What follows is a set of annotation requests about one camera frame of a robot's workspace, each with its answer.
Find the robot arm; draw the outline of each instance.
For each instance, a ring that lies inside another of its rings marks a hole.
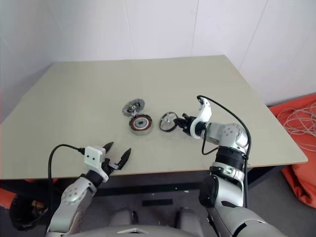
[[[202,183],[199,201],[208,212],[208,220],[218,237],[284,237],[275,227],[243,207],[244,165],[248,149],[246,131],[236,123],[209,123],[211,107],[205,98],[198,98],[197,117],[183,114],[175,123],[188,135],[218,145],[210,176]]]
[[[84,163],[88,172],[81,175],[68,186],[62,194],[61,202],[55,211],[47,229],[47,237],[68,236],[79,232],[83,216],[90,205],[97,187],[107,182],[114,170],[123,168],[127,162],[131,149],[127,150],[118,164],[110,163],[105,157],[113,142],[102,147],[86,147],[84,149]]]

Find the beige tabletop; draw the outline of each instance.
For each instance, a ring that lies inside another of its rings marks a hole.
[[[237,114],[252,135],[249,166],[306,162],[307,158],[266,105],[225,56],[55,63],[26,93],[2,123],[2,179],[46,178],[51,150],[58,144],[103,146],[114,141],[108,157],[118,161],[128,148],[130,159],[114,175],[207,170],[215,154],[201,154],[202,140],[177,128],[158,127],[168,111],[198,114],[197,95],[205,95]],[[152,117],[150,134],[133,135],[122,115],[130,100],[145,100]],[[210,121],[235,122],[212,106]],[[215,147],[207,144],[206,149]],[[83,156],[60,148],[53,177],[86,172]]]

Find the floor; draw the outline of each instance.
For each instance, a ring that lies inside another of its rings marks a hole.
[[[172,198],[173,205],[142,206],[142,200],[162,198]],[[175,212],[181,206],[189,207],[200,216],[205,236],[215,236],[206,222],[206,211],[198,202],[198,191],[95,197],[87,210],[83,230],[105,226],[115,210],[127,206],[137,211],[141,224],[164,226],[173,225]],[[296,199],[281,173],[249,191],[249,208],[289,237],[316,236],[316,209]],[[43,232],[43,226],[37,226],[28,232],[16,231],[10,223],[8,211],[1,208],[1,237],[41,237]]]

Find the black cable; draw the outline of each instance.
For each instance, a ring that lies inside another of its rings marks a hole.
[[[249,157],[249,153],[250,153],[250,149],[251,149],[251,136],[250,136],[250,132],[246,126],[246,124],[244,124],[244,122],[237,116],[235,115],[232,111],[230,111],[229,109],[227,109],[225,106],[221,105],[220,103],[216,102],[215,100],[212,100],[206,96],[203,95],[199,95],[197,96],[197,99],[200,98],[205,98],[211,102],[213,102],[214,104],[218,105],[219,107],[221,107],[223,110],[225,110],[226,112],[228,112],[229,114],[231,114],[235,119],[237,119],[237,121],[243,126],[243,128],[246,131],[247,137],[248,137],[248,149],[246,152],[246,155],[244,156],[245,159],[245,163],[244,163],[244,180],[243,180],[243,186],[244,186],[244,194],[245,194],[245,207],[248,208],[248,177],[247,177],[247,165],[248,165],[248,157]]]
[[[212,152],[214,152],[218,149],[218,147],[215,147],[213,150],[211,150],[209,152],[206,152],[206,153],[204,152],[204,147],[205,147],[205,143],[206,143],[206,133],[207,133],[207,128],[205,127],[204,128],[203,145],[202,145],[202,154],[205,156],[211,154]]]
[[[73,146],[68,145],[68,144],[60,144],[57,147],[55,147],[49,155],[49,160],[48,160],[48,196],[49,196],[49,201],[48,201],[48,219],[47,219],[47,224],[46,224],[46,230],[48,229],[48,226],[49,226],[49,223],[50,223],[50,220],[52,217],[52,206],[53,206],[53,179],[51,178],[51,163],[52,163],[55,151],[60,147],[69,147],[69,148],[72,148],[72,149],[80,152],[80,148],[73,147]]]

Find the mechanical component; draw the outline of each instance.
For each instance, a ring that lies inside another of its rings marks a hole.
[[[123,108],[123,115],[127,117],[133,117],[129,121],[129,127],[132,133],[136,135],[148,134],[153,128],[153,120],[149,115],[138,114],[141,110],[143,110],[144,106],[144,100],[135,99],[129,101]]]
[[[151,132],[153,126],[152,118],[149,115],[137,115],[129,122],[132,133],[145,135]]]
[[[127,117],[135,117],[141,110],[144,109],[145,101],[142,99],[135,99],[132,101],[129,101],[124,107],[123,107],[123,115]]]
[[[171,132],[176,127],[177,124],[174,122],[178,116],[175,112],[167,112],[165,113],[159,120],[159,128],[164,132]]]

